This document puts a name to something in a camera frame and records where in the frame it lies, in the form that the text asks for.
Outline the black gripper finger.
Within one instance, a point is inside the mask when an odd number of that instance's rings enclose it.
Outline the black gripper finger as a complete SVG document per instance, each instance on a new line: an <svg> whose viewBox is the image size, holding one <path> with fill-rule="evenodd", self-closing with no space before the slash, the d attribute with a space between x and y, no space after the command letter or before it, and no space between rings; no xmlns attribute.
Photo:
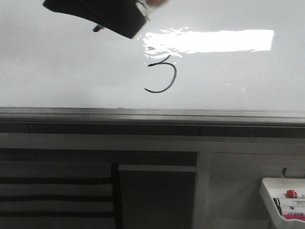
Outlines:
<svg viewBox="0 0 305 229"><path fill-rule="evenodd" d="M127 38L133 38L146 23L134 0L46 0L45 8L80 17Z"/></svg>

